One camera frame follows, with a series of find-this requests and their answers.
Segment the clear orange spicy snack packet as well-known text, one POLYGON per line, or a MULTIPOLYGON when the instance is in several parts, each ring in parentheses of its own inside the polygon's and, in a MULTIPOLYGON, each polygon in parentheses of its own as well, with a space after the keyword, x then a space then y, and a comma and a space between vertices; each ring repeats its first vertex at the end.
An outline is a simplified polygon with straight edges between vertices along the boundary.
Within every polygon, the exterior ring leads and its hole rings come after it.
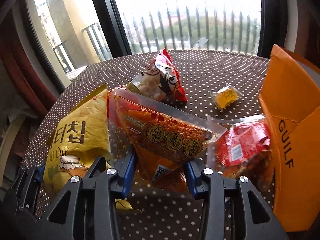
POLYGON ((167 191, 187 192, 182 166, 218 141, 222 125, 125 88, 107 92, 112 134, 133 146, 140 176, 167 191))

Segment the yellow chip bag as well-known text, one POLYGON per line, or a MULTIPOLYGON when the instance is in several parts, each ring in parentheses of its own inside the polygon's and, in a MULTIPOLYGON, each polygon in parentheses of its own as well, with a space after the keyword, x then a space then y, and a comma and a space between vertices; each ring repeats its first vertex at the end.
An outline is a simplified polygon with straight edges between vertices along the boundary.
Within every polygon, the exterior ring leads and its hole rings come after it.
POLYGON ((111 160, 107 124, 107 85, 81 100, 47 140, 43 187, 51 199, 73 176, 84 178, 97 157, 111 160))

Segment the clear red label snack packet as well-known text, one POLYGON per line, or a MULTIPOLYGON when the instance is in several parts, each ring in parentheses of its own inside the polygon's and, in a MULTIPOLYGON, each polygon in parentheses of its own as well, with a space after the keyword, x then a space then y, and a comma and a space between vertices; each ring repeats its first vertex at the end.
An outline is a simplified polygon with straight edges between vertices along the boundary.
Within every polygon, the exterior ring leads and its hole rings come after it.
POLYGON ((217 141, 207 149, 208 167, 227 178, 247 176, 266 184, 272 180, 271 136, 264 115, 207 120, 218 132, 217 141))

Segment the red white peanut bag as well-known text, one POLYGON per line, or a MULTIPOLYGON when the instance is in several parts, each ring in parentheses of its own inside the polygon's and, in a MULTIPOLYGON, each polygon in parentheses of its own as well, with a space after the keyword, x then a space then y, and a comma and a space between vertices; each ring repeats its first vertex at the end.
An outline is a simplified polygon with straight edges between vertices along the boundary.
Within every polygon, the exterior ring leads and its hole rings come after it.
POLYGON ((156 101, 173 99, 187 102, 179 72, 174 67, 166 48, 151 61, 144 71, 137 74, 126 88, 133 93, 156 101))

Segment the dark red curtain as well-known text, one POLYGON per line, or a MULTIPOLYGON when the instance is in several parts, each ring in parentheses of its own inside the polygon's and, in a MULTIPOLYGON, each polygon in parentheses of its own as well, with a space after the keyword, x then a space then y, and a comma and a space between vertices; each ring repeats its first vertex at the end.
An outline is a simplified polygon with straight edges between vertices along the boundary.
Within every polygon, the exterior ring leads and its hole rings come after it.
POLYGON ((14 87, 37 116, 44 118, 56 97, 36 74, 18 36, 12 13, 1 23, 1 61, 14 87))

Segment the orange cardboard box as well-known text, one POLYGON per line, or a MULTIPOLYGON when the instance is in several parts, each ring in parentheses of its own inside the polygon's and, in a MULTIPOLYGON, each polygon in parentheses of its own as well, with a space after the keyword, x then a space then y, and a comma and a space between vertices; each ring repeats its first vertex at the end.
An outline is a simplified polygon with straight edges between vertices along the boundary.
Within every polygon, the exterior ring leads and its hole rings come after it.
POLYGON ((273 211, 285 231, 308 230, 319 214, 319 68, 274 45, 259 101, 276 169, 273 211))

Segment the small yellow candy packet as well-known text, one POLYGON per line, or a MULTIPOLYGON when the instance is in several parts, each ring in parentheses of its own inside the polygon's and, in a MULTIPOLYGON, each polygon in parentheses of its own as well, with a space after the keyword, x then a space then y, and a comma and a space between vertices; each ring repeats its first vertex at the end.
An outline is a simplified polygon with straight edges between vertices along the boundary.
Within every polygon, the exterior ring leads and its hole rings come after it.
POLYGON ((227 86, 216 92, 211 90, 209 91, 209 94, 215 106, 220 111, 244 97, 244 95, 231 84, 227 84, 227 86))

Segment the brown polka dot tablecloth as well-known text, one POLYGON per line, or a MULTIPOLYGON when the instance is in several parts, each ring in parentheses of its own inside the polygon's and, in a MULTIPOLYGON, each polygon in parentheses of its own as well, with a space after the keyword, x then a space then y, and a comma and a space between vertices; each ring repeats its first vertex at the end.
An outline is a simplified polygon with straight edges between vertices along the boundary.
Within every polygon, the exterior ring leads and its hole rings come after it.
MULTIPOLYGON (((173 107, 202 118, 212 116, 220 120, 262 112, 258 96, 268 68, 267 59, 210 50, 172 50, 169 54, 188 99, 186 103, 173 101, 173 107), (227 84, 237 88, 244 97, 220 111, 209 91, 216 92, 227 84)), ((48 137, 87 94, 103 84, 113 89, 129 83, 155 56, 155 53, 130 55, 88 66, 44 118, 29 144, 23 165, 32 167, 46 161, 48 137)), ((140 176, 135 176, 128 201, 139 213, 119 216, 121 239, 197 239, 203 204, 191 195, 151 187, 140 176)))

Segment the balcony metal railing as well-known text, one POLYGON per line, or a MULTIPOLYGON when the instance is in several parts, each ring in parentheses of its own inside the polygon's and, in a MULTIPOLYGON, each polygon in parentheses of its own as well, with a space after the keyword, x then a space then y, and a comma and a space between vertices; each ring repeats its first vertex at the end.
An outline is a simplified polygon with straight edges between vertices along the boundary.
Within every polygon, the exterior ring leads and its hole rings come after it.
MULTIPOLYGON (((39 13, 45 36, 62 70, 71 75, 90 62, 113 58, 103 29, 98 22, 82 24, 80 48, 85 59, 77 60, 67 48, 56 28, 49 9, 39 13)), ((206 49, 256 55, 259 48, 260 22, 257 18, 232 11, 210 12, 207 8, 186 8, 165 13, 157 12, 147 17, 124 23, 125 35, 132 54, 168 50, 206 49)))

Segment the black window frame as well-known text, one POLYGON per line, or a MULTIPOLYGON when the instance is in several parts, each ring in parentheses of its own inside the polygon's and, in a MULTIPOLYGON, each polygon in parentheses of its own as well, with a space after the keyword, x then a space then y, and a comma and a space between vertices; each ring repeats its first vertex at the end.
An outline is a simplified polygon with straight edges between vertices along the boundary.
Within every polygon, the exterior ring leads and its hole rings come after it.
POLYGON ((112 57, 131 55, 116 0, 92 0, 112 57))

